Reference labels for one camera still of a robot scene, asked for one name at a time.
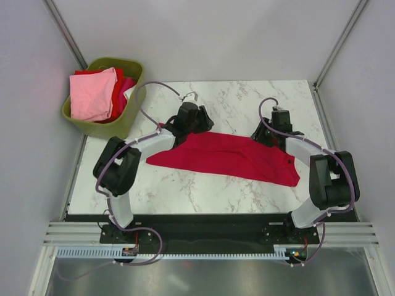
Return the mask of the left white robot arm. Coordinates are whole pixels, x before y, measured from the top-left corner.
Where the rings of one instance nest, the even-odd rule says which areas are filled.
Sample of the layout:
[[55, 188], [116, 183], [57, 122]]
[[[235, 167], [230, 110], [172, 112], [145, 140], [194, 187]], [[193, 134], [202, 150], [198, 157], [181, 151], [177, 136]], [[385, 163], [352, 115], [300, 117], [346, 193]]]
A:
[[129, 191], [135, 183], [140, 163], [161, 152], [170, 151], [184, 144], [190, 134], [210, 131], [214, 122], [206, 108], [193, 102], [184, 102], [178, 113], [164, 125], [159, 125], [152, 134], [132, 142], [114, 136], [110, 138], [93, 169], [96, 191], [106, 198], [110, 223], [101, 226], [101, 234], [114, 227], [114, 236], [121, 242], [130, 242], [136, 232], [155, 234], [163, 243], [160, 234], [152, 228], [130, 224], [133, 212]]

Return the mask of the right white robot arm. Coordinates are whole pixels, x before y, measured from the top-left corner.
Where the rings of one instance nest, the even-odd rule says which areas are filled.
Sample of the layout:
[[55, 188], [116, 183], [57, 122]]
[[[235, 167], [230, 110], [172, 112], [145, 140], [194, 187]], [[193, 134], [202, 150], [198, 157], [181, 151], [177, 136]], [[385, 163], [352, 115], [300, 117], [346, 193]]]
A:
[[251, 138], [267, 147], [277, 147], [309, 168], [309, 198], [289, 214], [283, 226], [288, 242], [298, 242], [305, 228], [315, 226], [326, 216], [354, 208], [360, 189], [352, 155], [333, 151], [293, 131], [289, 111], [274, 107], [271, 117], [261, 118]]

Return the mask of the crimson red t shirt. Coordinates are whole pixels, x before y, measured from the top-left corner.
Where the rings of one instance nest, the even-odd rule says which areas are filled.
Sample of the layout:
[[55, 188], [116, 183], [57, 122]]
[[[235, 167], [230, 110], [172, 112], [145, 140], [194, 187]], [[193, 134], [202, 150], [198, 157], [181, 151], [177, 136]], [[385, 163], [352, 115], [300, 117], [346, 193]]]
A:
[[244, 136], [206, 131], [190, 134], [180, 146], [146, 159], [159, 167], [234, 176], [295, 187], [294, 157]]

